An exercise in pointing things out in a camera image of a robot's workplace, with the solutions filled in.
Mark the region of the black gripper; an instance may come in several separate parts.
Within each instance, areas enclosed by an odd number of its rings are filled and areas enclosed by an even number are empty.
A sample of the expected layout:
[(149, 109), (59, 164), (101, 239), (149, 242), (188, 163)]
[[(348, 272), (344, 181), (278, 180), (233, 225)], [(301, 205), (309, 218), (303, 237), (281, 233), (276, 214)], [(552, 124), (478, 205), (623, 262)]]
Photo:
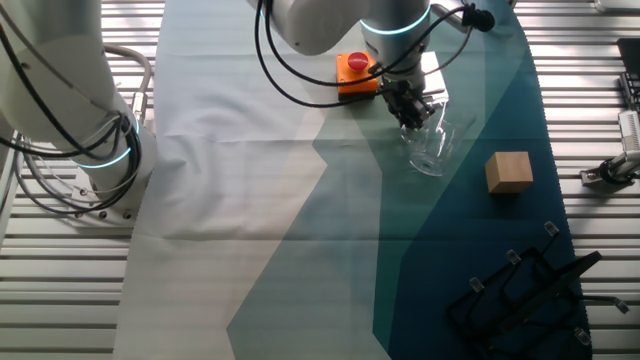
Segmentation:
[(426, 102), (418, 89), (412, 88), (408, 81), (396, 82), (383, 79), (381, 90), (387, 109), (390, 113), (397, 113), (401, 127), (421, 128), (435, 113), (434, 106)]

